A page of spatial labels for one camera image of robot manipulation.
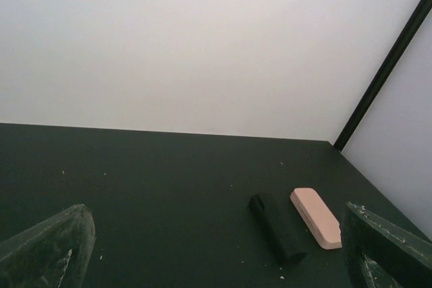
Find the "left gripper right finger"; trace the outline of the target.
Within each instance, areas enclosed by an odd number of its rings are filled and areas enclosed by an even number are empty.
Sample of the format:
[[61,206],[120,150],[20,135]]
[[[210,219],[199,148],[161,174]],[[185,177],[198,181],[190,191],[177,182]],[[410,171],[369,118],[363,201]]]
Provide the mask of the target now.
[[353,287],[431,286],[431,243],[351,202],[342,255]]

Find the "pink glasses case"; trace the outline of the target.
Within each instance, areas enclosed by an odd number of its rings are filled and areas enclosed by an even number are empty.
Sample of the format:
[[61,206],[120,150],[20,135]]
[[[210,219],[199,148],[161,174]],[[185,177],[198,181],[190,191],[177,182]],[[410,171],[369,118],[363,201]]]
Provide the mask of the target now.
[[340,223],[313,188],[296,188],[290,200],[309,231],[324,250],[342,247]]

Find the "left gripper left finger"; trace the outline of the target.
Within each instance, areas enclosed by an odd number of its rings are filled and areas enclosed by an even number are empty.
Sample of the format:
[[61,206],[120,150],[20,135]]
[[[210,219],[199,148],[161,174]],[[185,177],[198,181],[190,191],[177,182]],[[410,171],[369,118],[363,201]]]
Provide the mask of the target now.
[[1,242],[2,287],[81,287],[95,245],[95,224],[73,205]]

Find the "black glasses case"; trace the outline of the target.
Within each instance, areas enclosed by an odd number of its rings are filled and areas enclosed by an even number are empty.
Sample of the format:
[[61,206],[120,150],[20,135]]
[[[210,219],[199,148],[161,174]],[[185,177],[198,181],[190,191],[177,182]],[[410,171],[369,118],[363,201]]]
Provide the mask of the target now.
[[274,197],[257,193],[250,198],[248,207],[278,264],[300,264],[307,252],[298,245]]

